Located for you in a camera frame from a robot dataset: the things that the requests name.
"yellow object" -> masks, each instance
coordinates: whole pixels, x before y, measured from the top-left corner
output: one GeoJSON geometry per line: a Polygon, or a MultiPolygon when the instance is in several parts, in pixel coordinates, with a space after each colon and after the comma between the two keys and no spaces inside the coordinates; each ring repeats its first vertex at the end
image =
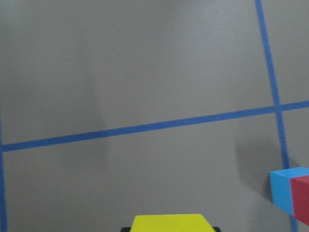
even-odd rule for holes
{"type": "Polygon", "coordinates": [[[215,232],[201,214],[139,215],[130,232],[215,232]]]}

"vertical blue line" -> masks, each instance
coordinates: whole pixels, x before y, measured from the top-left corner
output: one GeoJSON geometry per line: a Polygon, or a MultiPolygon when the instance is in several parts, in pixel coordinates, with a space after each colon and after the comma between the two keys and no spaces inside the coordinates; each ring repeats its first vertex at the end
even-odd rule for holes
{"type": "MultiPolygon", "coordinates": [[[[289,155],[288,155],[288,149],[287,149],[287,144],[286,144],[286,139],[285,139],[284,122],[283,122],[283,117],[282,117],[282,109],[281,109],[279,91],[278,91],[278,86],[277,86],[277,81],[276,81],[276,74],[275,74],[275,69],[274,69],[274,65],[272,61],[270,45],[269,45],[269,40],[268,40],[268,35],[267,35],[267,29],[266,29],[266,23],[265,23],[265,18],[264,18],[264,13],[263,13],[262,0],[255,0],[255,5],[256,5],[256,12],[258,16],[259,25],[260,25],[260,31],[261,31],[262,43],[263,43],[268,76],[269,76],[269,81],[270,81],[270,86],[271,86],[272,98],[273,98],[274,106],[275,106],[277,128],[278,128],[279,141],[280,141],[280,147],[281,147],[281,157],[282,157],[283,166],[285,169],[287,169],[287,168],[290,168],[289,155]]],[[[292,232],[297,232],[298,227],[297,227],[296,219],[293,216],[291,216],[290,221],[291,221],[292,232]]]]}
{"type": "Polygon", "coordinates": [[[5,185],[4,185],[3,156],[2,156],[1,117],[0,117],[0,223],[1,223],[1,232],[6,232],[8,229],[8,225],[7,225],[7,218],[6,218],[5,185]]]}

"red block face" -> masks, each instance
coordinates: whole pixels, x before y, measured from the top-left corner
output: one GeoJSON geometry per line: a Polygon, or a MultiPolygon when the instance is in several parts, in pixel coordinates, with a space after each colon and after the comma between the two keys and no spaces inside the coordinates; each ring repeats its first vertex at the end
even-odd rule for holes
{"type": "Polygon", "coordinates": [[[309,225],[309,175],[291,178],[294,217],[309,225]]]}

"yellow block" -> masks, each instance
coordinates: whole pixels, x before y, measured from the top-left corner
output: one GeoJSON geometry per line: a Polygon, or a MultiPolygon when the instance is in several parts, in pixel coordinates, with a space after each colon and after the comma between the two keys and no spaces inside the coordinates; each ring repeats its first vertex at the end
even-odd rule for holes
{"type": "Polygon", "coordinates": [[[201,214],[139,215],[130,232],[215,232],[201,214]]]}

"gray floor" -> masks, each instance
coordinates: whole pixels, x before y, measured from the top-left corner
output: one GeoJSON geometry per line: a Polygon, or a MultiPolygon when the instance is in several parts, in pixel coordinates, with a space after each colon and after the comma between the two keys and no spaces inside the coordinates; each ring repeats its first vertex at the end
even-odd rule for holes
{"type": "MultiPolygon", "coordinates": [[[[263,7],[281,102],[308,101],[309,2],[263,7]]],[[[273,105],[253,0],[0,8],[4,144],[273,105]]],[[[309,167],[309,109],[283,116],[291,165],[309,167]]],[[[274,114],[3,157],[9,232],[118,232],[174,213],[223,232],[290,231],[267,179],[282,168],[274,114]]]]}

